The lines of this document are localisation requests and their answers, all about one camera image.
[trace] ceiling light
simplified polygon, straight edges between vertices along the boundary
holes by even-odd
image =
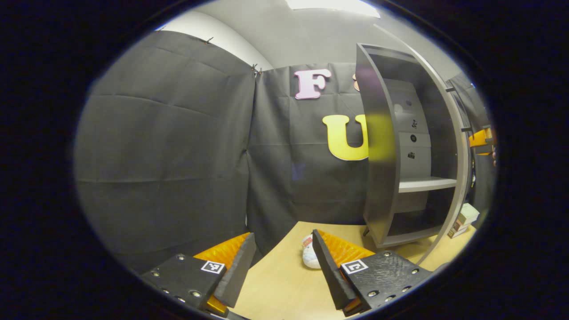
[[[376,8],[360,0],[286,0],[286,2],[293,10],[334,9],[380,17]]]

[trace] white plush toy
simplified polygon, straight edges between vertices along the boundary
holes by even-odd
[[[304,261],[305,266],[312,269],[320,269],[318,258],[312,247],[312,234],[302,239],[302,250],[302,261]]]

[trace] yellow letter u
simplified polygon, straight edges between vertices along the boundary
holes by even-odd
[[[346,137],[346,124],[350,118],[340,114],[325,116],[322,122],[328,127],[328,148],[338,159],[347,161],[363,160],[368,157],[368,127],[365,123],[365,115],[356,116],[356,121],[361,124],[361,132],[364,136],[364,143],[360,147],[354,148],[348,145]]]

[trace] pink letter f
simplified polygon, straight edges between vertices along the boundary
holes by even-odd
[[[314,90],[314,86],[317,85],[320,90],[324,89],[326,86],[324,77],[332,76],[328,69],[296,71],[294,74],[298,77],[298,93],[295,96],[298,100],[320,97],[320,92]]]

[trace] white wall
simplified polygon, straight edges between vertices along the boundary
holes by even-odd
[[[215,0],[195,11],[227,24],[275,68],[305,63],[355,63],[358,42],[407,51],[373,26],[377,24],[415,49],[442,78],[449,79],[460,72],[458,65],[433,41],[381,7],[379,19],[343,10],[292,10],[286,0]]]
[[[273,69],[267,59],[237,31],[207,14],[188,11],[166,23],[162,30],[182,32],[204,40],[213,37],[210,43],[231,52],[249,65],[258,64],[257,70]]]

